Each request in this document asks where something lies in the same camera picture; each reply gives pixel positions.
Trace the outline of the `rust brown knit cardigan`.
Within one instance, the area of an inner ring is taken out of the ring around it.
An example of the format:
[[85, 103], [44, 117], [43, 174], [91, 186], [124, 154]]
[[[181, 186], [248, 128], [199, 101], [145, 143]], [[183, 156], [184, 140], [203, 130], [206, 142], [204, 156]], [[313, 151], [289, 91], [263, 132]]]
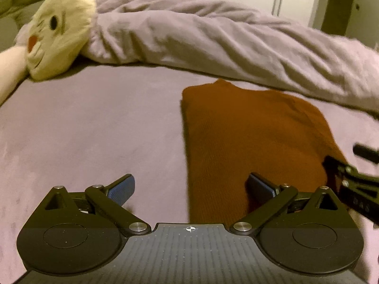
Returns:
[[231, 226], [257, 207], [251, 173], [312, 192], [327, 183], [325, 157], [344, 160], [321, 111], [276, 90], [224, 80], [182, 93], [191, 222]]

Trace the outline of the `lilac bed sheet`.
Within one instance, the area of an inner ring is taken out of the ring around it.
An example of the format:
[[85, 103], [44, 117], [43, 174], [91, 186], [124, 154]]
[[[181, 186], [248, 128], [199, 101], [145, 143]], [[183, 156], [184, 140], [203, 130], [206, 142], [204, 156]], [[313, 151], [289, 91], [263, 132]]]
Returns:
[[1, 282], [25, 272], [21, 228], [57, 185], [81, 192], [135, 177], [126, 208], [154, 225], [187, 222], [182, 91], [211, 76], [133, 65], [82, 65], [25, 80], [1, 107]]

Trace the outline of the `cream plush face pillow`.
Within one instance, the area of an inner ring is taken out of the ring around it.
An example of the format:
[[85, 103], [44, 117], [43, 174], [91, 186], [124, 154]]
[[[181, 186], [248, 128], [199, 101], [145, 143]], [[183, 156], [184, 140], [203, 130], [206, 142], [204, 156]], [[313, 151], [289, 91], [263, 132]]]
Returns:
[[88, 43], [95, 14], [96, 0], [45, 0], [26, 44], [1, 51], [1, 103], [26, 76], [44, 81], [66, 72]]

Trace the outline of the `lilac rumpled duvet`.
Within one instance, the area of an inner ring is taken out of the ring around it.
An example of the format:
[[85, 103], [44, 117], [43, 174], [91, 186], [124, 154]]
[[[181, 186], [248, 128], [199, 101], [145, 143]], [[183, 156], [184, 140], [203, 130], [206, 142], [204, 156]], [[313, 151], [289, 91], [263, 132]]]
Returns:
[[378, 111], [378, 53], [269, 13], [216, 0], [96, 0], [82, 54], [144, 62]]

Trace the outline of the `dark door frame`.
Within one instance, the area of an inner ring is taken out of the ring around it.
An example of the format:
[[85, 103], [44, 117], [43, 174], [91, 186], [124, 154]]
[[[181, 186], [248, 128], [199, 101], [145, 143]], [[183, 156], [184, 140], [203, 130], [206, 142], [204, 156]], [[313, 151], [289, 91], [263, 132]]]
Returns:
[[344, 36], [347, 30], [354, 0], [328, 0], [321, 31]]

